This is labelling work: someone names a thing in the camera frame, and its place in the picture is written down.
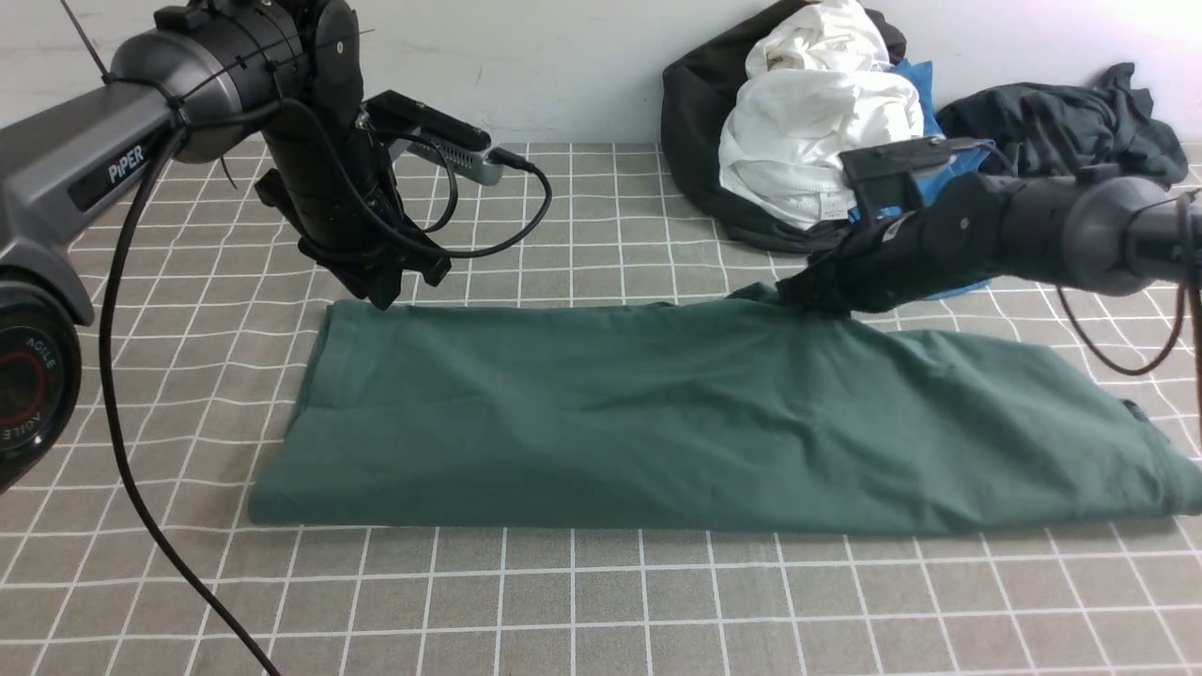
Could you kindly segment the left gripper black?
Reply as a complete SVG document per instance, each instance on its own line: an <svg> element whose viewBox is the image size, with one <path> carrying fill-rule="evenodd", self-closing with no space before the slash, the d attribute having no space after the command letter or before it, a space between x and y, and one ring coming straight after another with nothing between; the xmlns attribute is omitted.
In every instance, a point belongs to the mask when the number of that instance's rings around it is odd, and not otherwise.
<svg viewBox="0 0 1202 676"><path fill-rule="evenodd" d="M405 214L388 149L355 124L339 128L305 103L282 103L262 131L274 166L254 192L300 236L298 249L356 300L395 303L405 272L438 285L451 257Z"/></svg>

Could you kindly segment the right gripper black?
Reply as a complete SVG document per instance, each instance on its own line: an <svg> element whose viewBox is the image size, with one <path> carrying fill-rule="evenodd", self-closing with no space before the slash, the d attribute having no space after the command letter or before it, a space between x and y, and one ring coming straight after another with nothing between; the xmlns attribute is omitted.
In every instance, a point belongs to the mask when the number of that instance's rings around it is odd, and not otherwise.
<svg viewBox="0 0 1202 676"><path fill-rule="evenodd" d="M859 229L807 269L776 283L778 298L803 312L833 316L880 314L950 289L922 242L926 218L893 217Z"/></svg>

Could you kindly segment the left robot arm black grey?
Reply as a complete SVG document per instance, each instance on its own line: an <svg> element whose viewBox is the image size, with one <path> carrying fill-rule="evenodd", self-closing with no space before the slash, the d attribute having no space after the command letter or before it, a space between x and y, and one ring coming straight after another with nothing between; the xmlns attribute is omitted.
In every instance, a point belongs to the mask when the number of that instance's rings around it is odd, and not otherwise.
<svg viewBox="0 0 1202 676"><path fill-rule="evenodd" d="M274 170L258 197L300 253L383 308L403 272L432 285L451 262L395 197L392 136L363 118L358 17L345 1L190 1L159 8L102 85L2 129L2 487L69 423L89 293L66 256L171 160L202 165L262 134Z"/></svg>

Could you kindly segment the right robot arm black grey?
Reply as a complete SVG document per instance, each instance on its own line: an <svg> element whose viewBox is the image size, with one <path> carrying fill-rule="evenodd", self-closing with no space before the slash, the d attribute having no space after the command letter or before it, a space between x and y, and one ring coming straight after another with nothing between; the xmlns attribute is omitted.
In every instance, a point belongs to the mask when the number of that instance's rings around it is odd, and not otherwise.
<svg viewBox="0 0 1202 676"><path fill-rule="evenodd" d="M776 289L811 312L880 314L1000 275L1109 297L1198 281L1200 209L1179 210L1154 180L1107 167L1076 178L962 174L920 210L859 223Z"/></svg>

